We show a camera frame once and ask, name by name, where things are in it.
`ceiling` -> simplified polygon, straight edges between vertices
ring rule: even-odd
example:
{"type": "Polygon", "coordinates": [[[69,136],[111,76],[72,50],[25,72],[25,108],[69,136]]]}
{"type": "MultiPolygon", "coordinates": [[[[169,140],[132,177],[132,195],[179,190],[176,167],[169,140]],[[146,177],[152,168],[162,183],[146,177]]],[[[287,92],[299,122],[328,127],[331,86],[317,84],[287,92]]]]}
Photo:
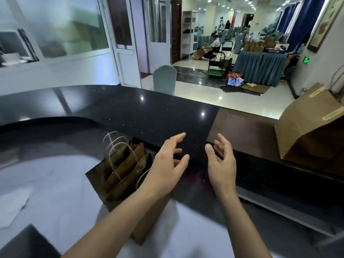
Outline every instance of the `ceiling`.
{"type": "MultiPolygon", "coordinates": [[[[258,0],[252,0],[252,4],[254,6],[257,6],[257,1],[258,0]]],[[[270,2],[270,7],[271,9],[277,9],[279,7],[282,6],[282,4],[287,1],[287,0],[271,0],[270,2]]],[[[290,3],[295,3],[297,1],[301,1],[301,0],[289,0],[290,3]]],[[[226,10],[227,7],[230,7],[230,9],[234,9],[234,10],[239,10],[241,12],[254,12],[254,10],[250,7],[250,5],[248,4],[247,1],[245,2],[245,0],[231,0],[231,3],[229,3],[226,0],[211,0],[211,3],[219,3],[220,9],[226,10]]],[[[197,5],[200,8],[201,11],[203,11],[203,9],[208,5],[208,0],[197,0],[197,5]]]]}

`blue curtain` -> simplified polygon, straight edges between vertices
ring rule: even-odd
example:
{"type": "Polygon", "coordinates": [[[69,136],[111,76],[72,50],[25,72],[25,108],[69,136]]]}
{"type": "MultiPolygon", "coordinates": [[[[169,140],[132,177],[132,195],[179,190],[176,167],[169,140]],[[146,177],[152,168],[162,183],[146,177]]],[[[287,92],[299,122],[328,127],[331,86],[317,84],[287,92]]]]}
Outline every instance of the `blue curtain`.
{"type": "Polygon", "coordinates": [[[233,67],[233,72],[242,72],[245,82],[253,82],[264,53],[241,51],[233,67]]]}
{"type": "Polygon", "coordinates": [[[288,38],[289,47],[287,52],[294,50],[302,39],[312,32],[324,2],[325,0],[304,0],[294,28],[288,38]]]}
{"type": "Polygon", "coordinates": [[[277,30],[280,32],[283,31],[284,25],[286,24],[286,20],[288,19],[289,10],[290,10],[290,6],[285,8],[282,12],[281,21],[280,21],[280,24],[278,25],[278,28],[277,28],[277,30]]]}
{"type": "Polygon", "coordinates": [[[286,65],[286,54],[264,53],[252,82],[277,87],[286,65]]]}
{"type": "Polygon", "coordinates": [[[296,7],[298,7],[298,5],[299,5],[299,3],[295,3],[295,4],[290,6],[289,12],[287,14],[286,22],[285,22],[285,24],[283,26],[283,29],[282,29],[283,33],[286,33],[286,30],[287,30],[287,28],[289,26],[289,23],[290,23],[291,19],[294,16],[294,12],[296,10],[296,7]]]}

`pillar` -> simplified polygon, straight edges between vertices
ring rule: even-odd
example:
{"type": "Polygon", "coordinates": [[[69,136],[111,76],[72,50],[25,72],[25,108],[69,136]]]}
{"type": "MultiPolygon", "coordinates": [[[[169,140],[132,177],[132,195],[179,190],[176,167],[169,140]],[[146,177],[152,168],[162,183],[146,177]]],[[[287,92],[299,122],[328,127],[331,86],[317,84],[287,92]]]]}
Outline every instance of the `pillar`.
{"type": "Polygon", "coordinates": [[[207,36],[213,33],[216,24],[216,14],[217,14],[217,3],[208,4],[205,8],[204,16],[204,31],[203,35],[207,36]]]}
{"type": "Polygon", "coordinates": [[[260,33],[265,27],[265,18],[270,10],[270,0],[259,0],[256,5],[255,16],[253,17],[250,33],[260,33]]]}

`framed painting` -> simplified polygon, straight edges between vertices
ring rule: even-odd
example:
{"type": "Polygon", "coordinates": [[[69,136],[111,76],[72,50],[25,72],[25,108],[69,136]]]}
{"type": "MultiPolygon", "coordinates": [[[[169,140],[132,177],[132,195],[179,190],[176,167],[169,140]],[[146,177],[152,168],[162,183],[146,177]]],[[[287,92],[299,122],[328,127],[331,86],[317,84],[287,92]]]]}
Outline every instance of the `framed painting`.
{"type": "Polygon", "coordinates": [[[323,43],[328,31],[330,30],[338,12],[342,8],[344,0],[330,0],[329,5],[314,32],[307,49],[312,52],[318,52],[321,44],[323,43]]]}

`right hand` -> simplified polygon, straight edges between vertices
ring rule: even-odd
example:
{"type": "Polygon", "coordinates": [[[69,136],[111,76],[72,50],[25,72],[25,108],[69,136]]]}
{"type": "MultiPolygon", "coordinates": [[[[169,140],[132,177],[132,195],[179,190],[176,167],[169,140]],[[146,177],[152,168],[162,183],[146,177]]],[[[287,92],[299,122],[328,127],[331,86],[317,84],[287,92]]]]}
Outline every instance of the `right hand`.
{"type": "Polygon", "coordinates": [[[224,194],[236,195],[236,160],[233,155],[232,145],[220,133],[217,136],[219,141],[214,141],[214,148],[210,144],[205,145],[205,152],[208,156],[209,179],[218,197],[224,194]],[[223,160],[215,155],[214,149],[223,160]]]}

